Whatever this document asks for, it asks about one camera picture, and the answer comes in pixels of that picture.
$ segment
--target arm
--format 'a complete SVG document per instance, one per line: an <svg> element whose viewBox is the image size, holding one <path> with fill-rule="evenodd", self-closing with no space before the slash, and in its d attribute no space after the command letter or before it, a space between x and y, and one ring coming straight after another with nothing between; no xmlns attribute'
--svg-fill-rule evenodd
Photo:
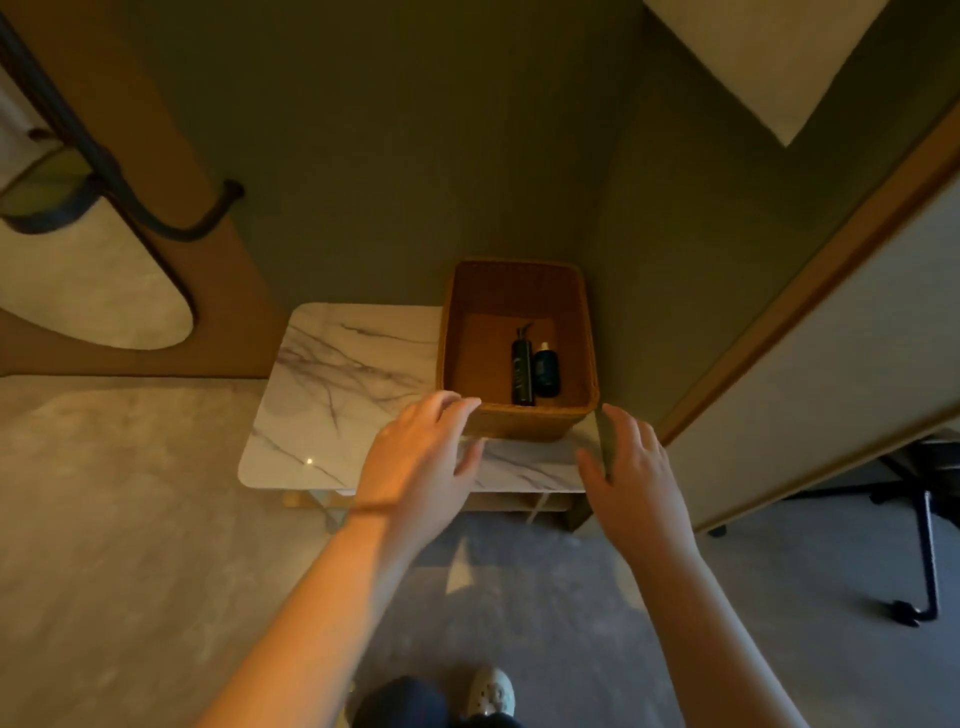
<svg viewBox="0 0 960 728"><path fill-rule="evenodd" d="M483 442L457 465L480 400L436 392L377 435L353 508L199 728L328 726L373 630L420 550L460 512Z"/></svg>
<svg viewBox="0 0 960 728"><path fill-rule="evenodd" d="M604 405L616 431L608 481L584 450L580 475L604 532L634 573L690 728L806 728L697 550L654 429Z"/></svg>

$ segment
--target white panel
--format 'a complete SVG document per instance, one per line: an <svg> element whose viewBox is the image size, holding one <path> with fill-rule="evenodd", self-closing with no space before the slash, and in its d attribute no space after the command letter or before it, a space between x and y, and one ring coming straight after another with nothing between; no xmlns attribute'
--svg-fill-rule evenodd
<svg viewBox="0 0 960 728"><path fill-rule="evenodd" d="M886 0L647 0L647 5L789 144Z"/></svg>
<svg viewBox="0 0 960 728"><path fill-rule="evenodd" d="M695 524L960 403L954 182L671 445Z"/></svg>

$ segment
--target white shoe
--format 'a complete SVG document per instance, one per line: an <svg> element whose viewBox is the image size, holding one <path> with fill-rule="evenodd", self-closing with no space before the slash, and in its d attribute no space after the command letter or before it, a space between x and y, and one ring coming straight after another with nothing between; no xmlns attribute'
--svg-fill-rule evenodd
<svg viewBox="0 0 960 728"><path fill-rule="evenodd" d="M467 717L503 713L513 717L516 710L514 686L507 673L496 667L481 667L470 686Z"/></svg>

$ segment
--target black caster wheel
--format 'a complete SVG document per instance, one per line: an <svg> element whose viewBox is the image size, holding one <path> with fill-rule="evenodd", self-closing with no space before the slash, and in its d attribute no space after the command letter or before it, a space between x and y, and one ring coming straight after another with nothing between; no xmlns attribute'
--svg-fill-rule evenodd
<svg viewBox="0 0 960 728"><path fill-rule="evenodd" d="M908 601L897 600L890 604L890 617L893 621L908 627L920 626L920 612Z"/></svg>

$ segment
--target marble tabletop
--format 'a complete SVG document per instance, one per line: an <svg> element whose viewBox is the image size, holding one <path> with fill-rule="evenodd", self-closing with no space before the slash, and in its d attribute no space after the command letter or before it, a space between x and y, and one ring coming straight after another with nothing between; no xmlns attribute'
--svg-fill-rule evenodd
<svg viewBox="0 0 960 728"><path fill-rule="evenodd" d="M306 303L297 308L240 459L251 488L356 488L377 431L433 391L438 306ZM576 448L598 458L590 414L555 443L490 440L474 490L582 492Z"/></svg>

